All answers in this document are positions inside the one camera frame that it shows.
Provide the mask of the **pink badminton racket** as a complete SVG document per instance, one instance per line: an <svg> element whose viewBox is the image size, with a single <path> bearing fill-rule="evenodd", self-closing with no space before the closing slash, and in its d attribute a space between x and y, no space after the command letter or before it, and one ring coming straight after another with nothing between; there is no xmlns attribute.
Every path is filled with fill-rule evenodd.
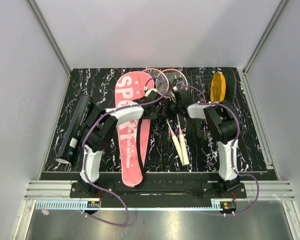
<svg viewBox="0 0 300 240"><path fill-rule="evenodd" d="M169 123L169 118L174 116L174 102L172 100L170 81L165 73L156 68L147 68L144 72L151 76L144 86L145 96L142 99L144 119L163 119L170 131L171 137L176 139L176 135Z"/></svg>
<svg viewBox="0 0 300 240"><path fill-rule="evenodd" d="M176 100L176 97L173 93L173 87L177 87L178 90L180 90L181 86L186 86L188 84L188 81L184 74L174 68L168 68L163 71L159 71L159 73L156 74L156 77L157 79L155 80L155 87L157 89L157 92L170 100ZM167 124L171 131L172 141L180 157L181 164L183 167L186 167L190 165L186 141L181 129L179 115L176 115L176 118L178 123L178 138L176 134L173 133L169 121L167 121Z"/></svg>

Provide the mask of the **clear tube lid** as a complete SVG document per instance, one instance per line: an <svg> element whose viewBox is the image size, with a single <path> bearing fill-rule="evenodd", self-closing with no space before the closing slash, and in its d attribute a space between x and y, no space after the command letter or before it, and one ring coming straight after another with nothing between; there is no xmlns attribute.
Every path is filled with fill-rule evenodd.
<svg viewBox="0 0 300 240"><path fill-rule="evenodd" d="M68 160L63 159L63 158L56 158L55 160L61 164L66 164L66 165L70 164L70 162Z"/></svg>

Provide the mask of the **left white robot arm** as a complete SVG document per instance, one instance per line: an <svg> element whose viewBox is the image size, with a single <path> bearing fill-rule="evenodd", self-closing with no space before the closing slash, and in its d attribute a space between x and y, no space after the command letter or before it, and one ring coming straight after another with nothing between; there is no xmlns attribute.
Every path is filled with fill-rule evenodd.
<svg viewBox="0 0 300 240"><path fill-rule="evenodd" d="M103 152L110 145L117 127L134 120L156 118L155 110L159 109L162 98L154 89L150 89L146 96L121 107L94 107L82 127L81 134L84 157L80 178L84 183L80 192L85 197L93 198L98 193L96 182L100 178Z"/></svg>

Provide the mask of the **black shuttlecock tube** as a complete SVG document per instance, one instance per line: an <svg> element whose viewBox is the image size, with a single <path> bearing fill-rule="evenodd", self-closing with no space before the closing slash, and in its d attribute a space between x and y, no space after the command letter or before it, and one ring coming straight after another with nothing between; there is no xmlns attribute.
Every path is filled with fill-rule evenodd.
<svg viewBox="0 0 300 240"><path fill-rule="evenodd" d="M90 95L83 94L78 100L58 154L55 157L55 161L56 158L61 158L68 160L70 164L75 162L75 157L78 155L79 144L82 138L81 128L86 121L91 107L92 97Z"/></svg>

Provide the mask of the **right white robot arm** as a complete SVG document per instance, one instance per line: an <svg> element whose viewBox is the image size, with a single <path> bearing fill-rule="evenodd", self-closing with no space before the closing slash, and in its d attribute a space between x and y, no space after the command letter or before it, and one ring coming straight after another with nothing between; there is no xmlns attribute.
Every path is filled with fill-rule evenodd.
<svg viewBox="0 0 300 240"><path fill-rule="evenodd" d="M211 137L218 145L219 180L214 189L222 198L229 198L240 184L235 163L241 124L229 101L193 102L184 89L176 91L176 100L163 101L163 116L182 115L190 119L206 120Z"/></svg>

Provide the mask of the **pink racket bag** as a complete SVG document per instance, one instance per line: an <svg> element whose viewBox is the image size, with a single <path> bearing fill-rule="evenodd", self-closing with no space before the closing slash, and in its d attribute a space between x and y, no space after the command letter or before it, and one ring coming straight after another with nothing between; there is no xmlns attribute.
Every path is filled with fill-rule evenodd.
<svg viewBox="0 0 300 240"><path fill-rule="evenodd" d="M144 86L151 76L144 71L128 72L115 85L115 106L122 107L145 96ZM117 127L121 178L128 187L143 181L141 167L145 165L150 140L151 121L131 120Z"/></svg>

